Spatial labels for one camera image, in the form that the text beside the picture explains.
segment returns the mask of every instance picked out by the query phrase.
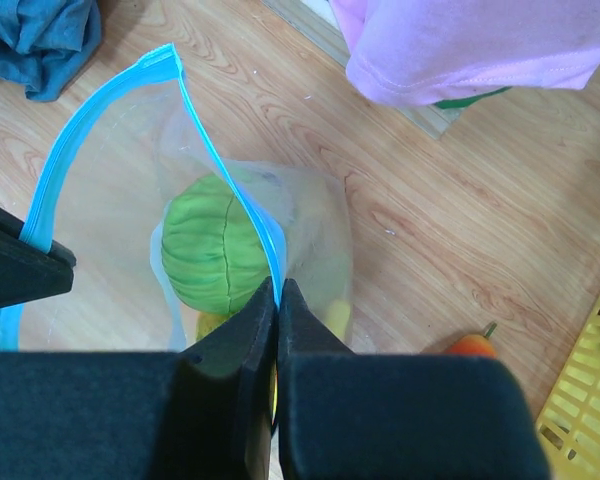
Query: clothing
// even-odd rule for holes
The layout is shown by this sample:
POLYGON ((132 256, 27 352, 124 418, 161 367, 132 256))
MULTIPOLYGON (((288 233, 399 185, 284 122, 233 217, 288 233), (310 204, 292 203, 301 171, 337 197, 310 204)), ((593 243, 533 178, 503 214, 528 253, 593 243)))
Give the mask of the clothing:
POLYGON ((58 98, 101 39, 95 0, 0 0, 0 78, 31 100, 58 98))
POLYGON ((600 0, 331 0, 370 100, 405 107, 502 87, 581 89, 600 64, 600 0))

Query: yellow basket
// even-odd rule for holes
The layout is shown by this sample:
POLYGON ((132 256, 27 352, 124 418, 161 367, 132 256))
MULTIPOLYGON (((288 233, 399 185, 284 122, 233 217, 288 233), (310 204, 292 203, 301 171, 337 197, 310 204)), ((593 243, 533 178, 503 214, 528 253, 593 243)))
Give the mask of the yellow basket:
POLYGON ((600 297, 536 429, 558 480, 600 479, 600 297))

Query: green toy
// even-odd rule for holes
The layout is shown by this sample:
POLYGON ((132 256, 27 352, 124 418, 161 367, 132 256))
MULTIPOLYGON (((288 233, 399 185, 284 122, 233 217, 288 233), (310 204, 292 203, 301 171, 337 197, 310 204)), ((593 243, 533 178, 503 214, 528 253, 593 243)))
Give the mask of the green toy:
POLYGON ((162 264, 184 304, 216 315, 240 311, 269 275, 251 220, 215 174, 199 178, 169 205, 162 264))

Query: orange toy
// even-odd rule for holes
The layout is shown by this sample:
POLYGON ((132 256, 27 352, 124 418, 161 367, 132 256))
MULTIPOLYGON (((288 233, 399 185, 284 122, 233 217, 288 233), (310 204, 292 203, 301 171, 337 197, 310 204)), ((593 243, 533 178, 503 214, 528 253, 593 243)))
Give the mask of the orange toy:
POLYGON ((450 353, 454 355, 480 355, 484 357, 496 358, 498 354, 496 349, 493 348, 493 345, 491 345, 489 337, 497 326, 497 323, 492 323, 489 326, 487 333, 484 335, 475 333, 471 335, 465 335, 456 343, 451 345, 448 349, 446 349, 444 353, 450 353))

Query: pink cloth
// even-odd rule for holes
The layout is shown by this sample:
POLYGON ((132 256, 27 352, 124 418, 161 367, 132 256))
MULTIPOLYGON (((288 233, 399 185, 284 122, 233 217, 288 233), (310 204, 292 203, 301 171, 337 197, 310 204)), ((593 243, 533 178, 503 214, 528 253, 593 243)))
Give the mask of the pink cloth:
POLYGON ((600 0, 330 0, 347 77, 397 107, 506 86, 584 88, 600 64, 600 0))

